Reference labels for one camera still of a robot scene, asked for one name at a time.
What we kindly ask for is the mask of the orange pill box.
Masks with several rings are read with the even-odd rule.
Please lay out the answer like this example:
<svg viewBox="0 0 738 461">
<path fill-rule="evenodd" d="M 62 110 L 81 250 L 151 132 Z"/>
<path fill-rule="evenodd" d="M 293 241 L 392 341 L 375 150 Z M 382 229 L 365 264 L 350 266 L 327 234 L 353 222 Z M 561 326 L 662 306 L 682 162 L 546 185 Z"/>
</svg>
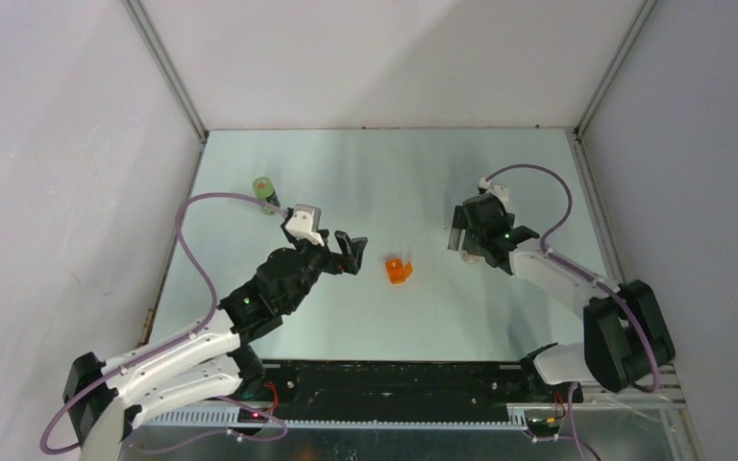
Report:
<svg viewBox="0 0 738 461">
<path fill-rule="evenodd" d="M 400 257 L 390 257 L 384 261 L 384 268 L 391 284 L 400 284 L 407 281 L 413 273 L 413 265 L 410 261 L 404 261 Z"/>
</svg>

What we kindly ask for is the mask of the clear pill bottle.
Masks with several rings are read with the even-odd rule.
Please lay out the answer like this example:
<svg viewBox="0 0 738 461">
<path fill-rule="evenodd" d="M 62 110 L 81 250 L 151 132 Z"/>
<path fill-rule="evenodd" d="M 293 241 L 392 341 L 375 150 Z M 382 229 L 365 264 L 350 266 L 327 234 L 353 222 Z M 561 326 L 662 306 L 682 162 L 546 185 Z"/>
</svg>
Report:
<svg viewBox="0 0 738 461">
<path fill-rule="evenodd" d="M 460 250 L 458 253 L 460 258 L 467 264 L 477 264 L 484 261 L 484 256 L 478 250 Z"/>
</svg>

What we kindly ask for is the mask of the green pill bottle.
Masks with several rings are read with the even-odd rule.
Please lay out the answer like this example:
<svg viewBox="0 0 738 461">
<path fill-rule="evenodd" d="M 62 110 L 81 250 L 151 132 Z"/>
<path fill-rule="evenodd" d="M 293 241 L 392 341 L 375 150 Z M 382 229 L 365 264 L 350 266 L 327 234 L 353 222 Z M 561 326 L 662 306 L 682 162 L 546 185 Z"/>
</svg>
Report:
<svg viewBox="0 0 738 461">
<path fill-rule="evenodd" d="M 266 203 L 266 206 L 261 208 L 265 214 L 272 215 L 281 206 L 275 186 L 268 177 L 254 179 L 253 191 L 258 200 Z"/>
</svg>

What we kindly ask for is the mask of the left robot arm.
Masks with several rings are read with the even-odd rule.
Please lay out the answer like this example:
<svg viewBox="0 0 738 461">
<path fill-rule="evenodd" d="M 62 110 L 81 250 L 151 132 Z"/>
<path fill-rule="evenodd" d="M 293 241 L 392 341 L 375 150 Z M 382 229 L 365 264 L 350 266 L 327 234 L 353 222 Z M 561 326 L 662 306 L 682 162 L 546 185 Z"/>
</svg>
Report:
<svg viewBox="0 0 738 461">
<path fill-rule="evenodd" d="M 124 355 L 102 361 L 88 352 L 71 366 L 66 413 L 84 443 L 114 402 L 123 410 L 122 437 L 163 413 L 218 396 L 253 400 L 265 387 L 251 342 L 292 314 L 323 274 L 359 272 L 368 240 L 334 234 L 340 248 L 306 240 L 273 251 L 251 279 L 216 303 L 210 316 Z"/>
</svg>

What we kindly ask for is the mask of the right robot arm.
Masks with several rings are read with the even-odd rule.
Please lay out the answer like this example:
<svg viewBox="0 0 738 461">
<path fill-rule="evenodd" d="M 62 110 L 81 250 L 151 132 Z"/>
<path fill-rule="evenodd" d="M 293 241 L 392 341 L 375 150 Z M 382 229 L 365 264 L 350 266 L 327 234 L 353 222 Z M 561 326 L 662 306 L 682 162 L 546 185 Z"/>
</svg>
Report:
<svg viewBox="0 0 738 461">
<path fill-rule="evenodd" d="M 596 382 L 610 392 L 632 387 L 674 361 L 676 348 L 653 289 L 642 280 L 605 279 L 550 248 L 540 235 L 517 226 L 491 192 L 454 209 L 448 247 L 543 289 L 582 321 L 583 339 L 552 343 L 523 360 L 520 386 L 544 401 L 559 384 Z"/>
</svg>

